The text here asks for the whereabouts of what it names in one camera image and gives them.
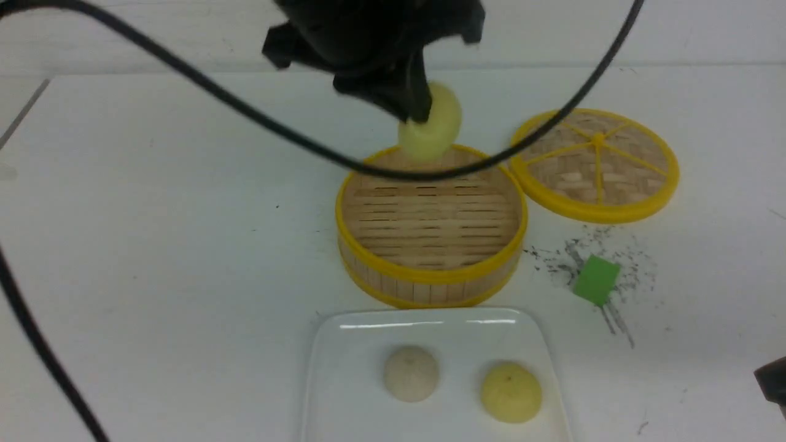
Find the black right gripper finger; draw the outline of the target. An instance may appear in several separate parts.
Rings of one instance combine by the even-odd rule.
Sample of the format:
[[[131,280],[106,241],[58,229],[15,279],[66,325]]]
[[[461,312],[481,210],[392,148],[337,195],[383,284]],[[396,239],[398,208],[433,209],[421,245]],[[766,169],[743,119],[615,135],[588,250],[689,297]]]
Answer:
[[[422,50],[361,76],[335,76],[332,86],[338,93],[373,104],[399,122],[429,120],[432,95]]]

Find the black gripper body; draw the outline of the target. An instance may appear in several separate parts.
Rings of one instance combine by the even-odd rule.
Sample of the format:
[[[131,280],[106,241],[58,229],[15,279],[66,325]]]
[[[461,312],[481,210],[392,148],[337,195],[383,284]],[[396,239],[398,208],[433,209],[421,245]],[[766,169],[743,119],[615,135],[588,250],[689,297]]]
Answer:
[[[277,7],[287,20],[269,28],[263,56],[278,69],[297,63],[345,77],[447,37],[477,44],[486,17],[480,1],[278,1]]]

